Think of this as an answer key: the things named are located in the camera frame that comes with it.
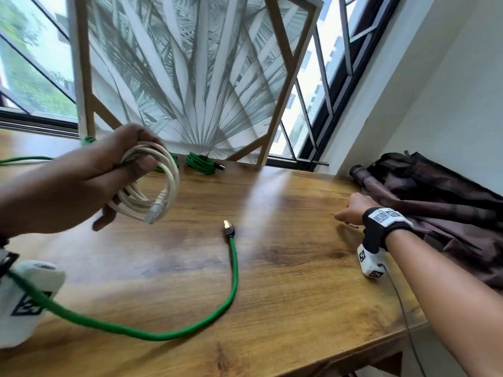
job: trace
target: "person's left hand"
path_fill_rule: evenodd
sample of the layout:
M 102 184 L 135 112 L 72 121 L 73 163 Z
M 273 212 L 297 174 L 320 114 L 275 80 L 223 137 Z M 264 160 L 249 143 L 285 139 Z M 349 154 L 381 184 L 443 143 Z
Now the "person's left hand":
M 151 156 L 120 165 L 124 153 L 140 141 L 162 145 L 147 129 L 128 124 L 105 139 L 0 185 L 0 235 L 10 238 L 25 233 L 61 232 L 101 208 L 103 214 L 92 228 L 104 228 L 116 215 L 106 203 L 117 191 L 156 167 Z

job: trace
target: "coiled beige ethernet cable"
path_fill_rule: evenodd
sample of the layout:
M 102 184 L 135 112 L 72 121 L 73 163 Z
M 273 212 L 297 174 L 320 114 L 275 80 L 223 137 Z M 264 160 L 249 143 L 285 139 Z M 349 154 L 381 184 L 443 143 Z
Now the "coiled beige ethernet cable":
M 136 182 L 117 193 L 120 202 L 133 212 L 142 215 L 133 214 L 113 201 L 108 202 L 108 206 L 117 213 L 127 215 L 138 221 L 153 224 L 166 215 L 177 199 L 180 177 L 177 164 L 171 154 L 163 146 L 153 142 L 139 142 L 138 145 L 124 154 L 121 163 L 134 160 L 142 155 L 150 155 L 156 159 L 157 165 L 164 171 L 166 176 L 165 188 L 159 193 L 156 199 L 148 199 L 139 189 Z

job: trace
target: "wooden table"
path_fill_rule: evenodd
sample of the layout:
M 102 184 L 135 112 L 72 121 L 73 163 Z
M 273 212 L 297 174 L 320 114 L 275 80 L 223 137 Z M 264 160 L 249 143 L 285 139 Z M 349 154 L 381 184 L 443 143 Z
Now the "wooden table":
M 55 156 L 78 141 L 0 131 L 1 158 Z M 181 167 L 176 205 L 155 225 L 127 217 L 99 233 L 91 221 L 60 234 L 25 235 L 9 248 L 58 264 L 67 281 L 56 299 L 101 320 L 165 332 L 194 323 L 230 291 L 236 227 L 239 289 L 216 323 L 189 338 L 150 343 L 77 327 L 45 314 L 33 337 L 0 351 L 2 377 L 311 375 L 327 362 L 341 372 L 382 358 L 404 340 L 387 279 L 363 276 L 362 234 L 336 222 L 357 187 L 300 171 L 226 164 L 205 176 Z M 0 168 L 0 179 L 38 165 Z M 141 179 L 156 194 L 159 176 Z M 412 326 L 424 315 L 393 260 L 391 274 Z

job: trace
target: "wrist strap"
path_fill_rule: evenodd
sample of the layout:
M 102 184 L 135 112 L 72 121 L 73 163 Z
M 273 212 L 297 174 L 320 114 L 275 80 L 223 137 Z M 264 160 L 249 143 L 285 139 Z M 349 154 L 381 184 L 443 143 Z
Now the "wrist strap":
M 389 233 L 397 229 L 412 231 L 412 222 L 392 208 L 370 208 L 363 214 L 365 225 L 363 247 L 373 254 L 380 248 L 387 251 L 385 239 Z

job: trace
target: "gray wire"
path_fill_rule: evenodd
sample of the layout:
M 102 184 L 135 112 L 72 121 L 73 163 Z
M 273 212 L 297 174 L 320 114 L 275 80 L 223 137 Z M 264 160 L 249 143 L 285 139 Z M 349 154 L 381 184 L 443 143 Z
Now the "gray wire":
M 398 298 L 398 302 L 400 303 L 400 308 L 402 309 L 403 321 L 406 323 L 407 336 L 409 337 L 409 341 L 411 342 L 412 352 L 414 353 L 415 360 L 417 361 L 417 363 L 419 365 L 419 369 L 421 369 L 421 374 L 423 375 L 423 377 L 427 377 L 426 373 L 424 372 L 423 364 L 421 364 L 421 361 L 419 360 L 418 353 L 415 350 L 414 341 L 412 340 L 411 330 L 410 330 L 408 323 L 407 323 L 406 309 L 403 307 L 403 303 L 402 303 L 402 299 L 400 298 L 400 294 L 398 293 L 398 290 L 396 289 L 395 283 L 393 283 L 393 279 L 391 278 L 391 275 L 389 274 L 388 270 L 386 269 L 386 266 L 383 265 L 382 263 L 378 263 L 377 265 L 382 266 L 384 268 L 384 271 L 386 271 L 386 275 L 387 275 L 391 285 L 393 286 L 393 289 L 395 290 L 396 297 Z

